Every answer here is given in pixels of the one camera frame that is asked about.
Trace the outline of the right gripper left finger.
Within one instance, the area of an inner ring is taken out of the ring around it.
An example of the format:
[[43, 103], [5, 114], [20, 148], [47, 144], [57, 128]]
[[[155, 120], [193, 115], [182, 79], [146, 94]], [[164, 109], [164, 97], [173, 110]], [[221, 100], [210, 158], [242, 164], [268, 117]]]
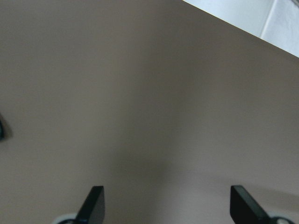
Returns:
[[105, 218], [103, 186], [93, 186], [75, 217], [76, 224], [102, 224]]

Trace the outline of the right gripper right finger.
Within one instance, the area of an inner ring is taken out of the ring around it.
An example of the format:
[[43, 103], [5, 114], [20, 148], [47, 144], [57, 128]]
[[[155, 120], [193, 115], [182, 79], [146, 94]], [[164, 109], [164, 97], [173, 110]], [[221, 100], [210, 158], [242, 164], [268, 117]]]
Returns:
[[235, 224], [271, 224], [271, 217], [241, 185], [230, 188], [230, 216]]

